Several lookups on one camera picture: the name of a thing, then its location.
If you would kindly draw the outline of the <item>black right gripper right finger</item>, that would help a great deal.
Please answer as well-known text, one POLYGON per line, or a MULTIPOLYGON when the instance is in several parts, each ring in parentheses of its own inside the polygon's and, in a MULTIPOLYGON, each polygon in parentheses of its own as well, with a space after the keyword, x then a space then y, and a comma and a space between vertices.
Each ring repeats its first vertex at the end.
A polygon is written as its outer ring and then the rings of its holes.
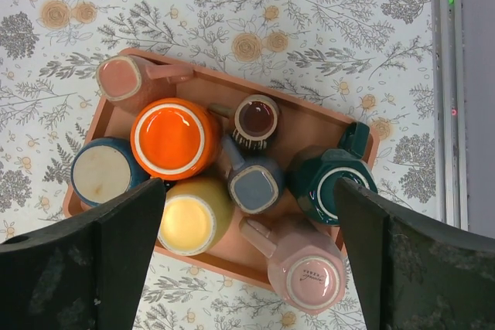
POLYGON ((334 199, 369 329, 492 329, 494 240, 349 179, 334 199))

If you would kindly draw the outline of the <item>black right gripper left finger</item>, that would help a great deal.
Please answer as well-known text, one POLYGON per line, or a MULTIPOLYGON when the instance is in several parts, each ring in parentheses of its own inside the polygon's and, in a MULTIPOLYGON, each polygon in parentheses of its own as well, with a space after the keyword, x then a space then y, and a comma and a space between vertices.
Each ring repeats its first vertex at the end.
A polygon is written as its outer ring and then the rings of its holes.
POLYGON ((166 188, 150 179, 1 244, 3 329, 130 329, 166 188))

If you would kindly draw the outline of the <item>light pink mug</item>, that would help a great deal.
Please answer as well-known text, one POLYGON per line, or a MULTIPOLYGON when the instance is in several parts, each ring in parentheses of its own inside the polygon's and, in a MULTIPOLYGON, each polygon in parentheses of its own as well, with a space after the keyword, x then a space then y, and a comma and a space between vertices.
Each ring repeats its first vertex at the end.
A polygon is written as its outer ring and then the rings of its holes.
POLYGON ((240 233, 267 259, 268 280, 291 306, 317 315, 340 301, 347 274, 333 238, 300 214, 283 216, 268 228, 244 217, 240 233))

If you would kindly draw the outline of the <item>blue mug cream base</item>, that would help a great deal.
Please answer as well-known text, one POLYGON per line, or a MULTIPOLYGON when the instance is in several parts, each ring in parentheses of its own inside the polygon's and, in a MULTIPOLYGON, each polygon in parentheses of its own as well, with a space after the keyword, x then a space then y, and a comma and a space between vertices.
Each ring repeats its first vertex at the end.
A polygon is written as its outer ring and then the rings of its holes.
POLYGON ((88 142, 75 156, 70 170, 73 190, 90 207, 99 206, 149 178, 135 159, 130 141, 115 137, 88 142))

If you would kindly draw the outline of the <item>yellow mug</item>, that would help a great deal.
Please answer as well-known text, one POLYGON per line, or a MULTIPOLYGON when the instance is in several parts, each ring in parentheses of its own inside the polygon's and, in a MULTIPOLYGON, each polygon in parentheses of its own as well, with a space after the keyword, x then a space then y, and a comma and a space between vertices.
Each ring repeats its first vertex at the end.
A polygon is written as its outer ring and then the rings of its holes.
POLYGON ((223 181, 208 176, 185 179, 166 193, 158 241, 175 254, 194 256, 223 238, 233 216, 223 181))

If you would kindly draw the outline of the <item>orange mug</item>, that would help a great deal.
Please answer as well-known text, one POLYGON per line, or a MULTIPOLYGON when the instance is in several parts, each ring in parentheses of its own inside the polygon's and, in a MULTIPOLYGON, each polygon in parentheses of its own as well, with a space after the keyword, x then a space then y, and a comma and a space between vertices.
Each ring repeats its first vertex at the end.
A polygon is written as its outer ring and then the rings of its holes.
POLYGON ((135 160, 155 178, 178 181, 200 174, 220 154, 221 123, 208 110, 180 98, 146 106, 131 128, 135 160))

